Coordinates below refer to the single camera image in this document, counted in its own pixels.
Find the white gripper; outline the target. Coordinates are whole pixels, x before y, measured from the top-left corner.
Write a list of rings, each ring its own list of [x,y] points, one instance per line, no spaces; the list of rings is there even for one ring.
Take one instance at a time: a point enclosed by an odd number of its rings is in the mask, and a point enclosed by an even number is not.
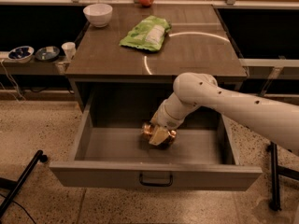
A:
[[[177,129],[182,122],[182,119],[175,119],[167,113],[166,101],[163,101],[150,120],[150,123],[155,126],[151,129],[149,143],[154,146],[159,146],[168,138],[168,130]]]

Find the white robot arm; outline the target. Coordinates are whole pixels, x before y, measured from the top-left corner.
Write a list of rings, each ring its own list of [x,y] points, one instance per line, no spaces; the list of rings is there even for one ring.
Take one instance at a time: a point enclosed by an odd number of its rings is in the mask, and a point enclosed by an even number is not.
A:
[[[149,142],[159,146],[185,118],[204,106],[253,130],[278,146],[299,149],[299,106],[265,99],[218,86],[207,74],[183,73],[176,77],[172,94],[150,120]]]

